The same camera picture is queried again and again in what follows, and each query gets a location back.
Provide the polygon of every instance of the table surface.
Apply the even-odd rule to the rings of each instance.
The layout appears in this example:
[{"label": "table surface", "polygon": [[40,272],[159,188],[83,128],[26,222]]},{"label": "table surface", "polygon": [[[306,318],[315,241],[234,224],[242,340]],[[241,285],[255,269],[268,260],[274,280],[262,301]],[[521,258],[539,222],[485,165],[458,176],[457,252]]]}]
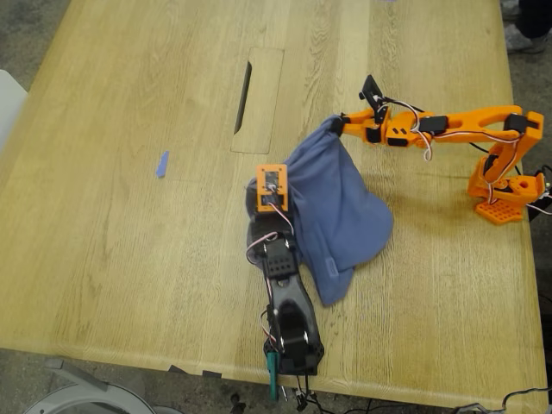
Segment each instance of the table surface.
[{"label": "table surface", "polygon": [[[267,382],[244,187],[364,108],[368,73],[435,112],[510,104],[499,2],[73,0],[1,154],[0,347]],[[302,267],[326,348],[311,386],[491,408],[544,386],[529,226],[473,213],[480,154],[342,141],[394,229],[333,306]]]}]

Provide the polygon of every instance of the blue towel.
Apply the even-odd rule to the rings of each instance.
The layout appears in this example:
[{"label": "blue towel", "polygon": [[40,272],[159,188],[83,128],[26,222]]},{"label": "blue towel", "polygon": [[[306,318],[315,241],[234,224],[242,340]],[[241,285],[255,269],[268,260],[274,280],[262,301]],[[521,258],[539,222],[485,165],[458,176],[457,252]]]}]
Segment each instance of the blue towel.
[{"label": "blue towel", "polygon": [[299,252],[326,305],[345,296],[354,266],[371,260],[392,229],[391,212],[367,191],[339,140],[341,126],[339,116],[327,118],[284,161]]}]

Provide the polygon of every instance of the concrete floor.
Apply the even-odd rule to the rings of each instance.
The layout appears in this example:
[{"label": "concrete floor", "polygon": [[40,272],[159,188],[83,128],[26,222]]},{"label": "concrete floor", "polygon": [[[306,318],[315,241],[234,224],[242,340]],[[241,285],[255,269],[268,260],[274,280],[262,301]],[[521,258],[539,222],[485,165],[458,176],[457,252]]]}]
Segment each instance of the concrete floor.
[{"label": "concrete floor", "polygon": [[[7,70],[29,89],[41,60],[69,0],[0,0],[0,68]],[[552,46],[540,55],[518,55],[510,58],[511,81],[516,104],[542,112],[552,119]],[[552,136],[552,122],[545,135]],[[524,170],[533,173],[541,164],[552,164],[552,141],[547,140],[524,157]],[[552,218],[540,216],[531,224],[537,283],[541,294],[552,298]],[[542,312],[552,314],[552,304],[544,300]],[[0,349],[0,414],[24,412],[38,398],[55,390],[63,381],[47,372],[42,355]],[[271,403],[266,386],[163,373],[138,368],[74,361],[101,380],[124,384],[145,396],[154,405],[166,405],[185,413],[229,412],[230,396],[238,392],[248,405],[246,412],[292,413],[293,402]],[[343,412],[364,408],[365,398],[320,393],[319,399],[328,410]],[[374,401],[372,407],[390,403]],[[307,413],[317,412],[309,406]],[[419,405],[382,408],[387,413],[439,413],[449,410]]]}]

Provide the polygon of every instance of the robotic arm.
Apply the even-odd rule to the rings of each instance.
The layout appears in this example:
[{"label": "robotic arm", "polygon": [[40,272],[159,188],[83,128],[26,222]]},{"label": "robotic arm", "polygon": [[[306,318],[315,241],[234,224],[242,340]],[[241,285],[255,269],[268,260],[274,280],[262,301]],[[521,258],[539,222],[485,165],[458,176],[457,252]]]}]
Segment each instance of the robotic arm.
[{"label": "robotic arm", "polygon": [[[495,224],[521,220],[523,209],[546,194],[544,174],[505,175],[543,137],[543,116],[519,106],[495,106],[469,112],[436,116],[407,103],[384,97],[372,76],[368,76],[361,99],[370,108],[354,114],[342,114],[343,133],[360,137],[368,144],[391,147],[425,147],[424,158],[431,159],[435,142],[494,142],[488,155],[477,163],[469,179],[467,193],[483,197],[475,211]],[[391,118],[388,104],[404,106],[408,111]],[[486,128],[503,122],[504,130]]]}]

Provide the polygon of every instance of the blue plastic piece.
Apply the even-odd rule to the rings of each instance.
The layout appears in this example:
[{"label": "blue plastic piece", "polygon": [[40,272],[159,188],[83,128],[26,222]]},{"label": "blue plastic piece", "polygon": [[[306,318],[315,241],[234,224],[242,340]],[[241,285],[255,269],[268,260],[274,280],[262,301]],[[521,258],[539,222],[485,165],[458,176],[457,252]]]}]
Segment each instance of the blue plastic piece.
[{"label": "blue plastic piece", "polygon": [[155,174],[157,174],[158,179],[162,179],[165,177],[165,171],[166,171],[166,163],[169,161],[169,152],[165,151],[163,155],[161,155],[161,159],[159,161],[159,165],[157,166],[157,170],[155,170]]}]

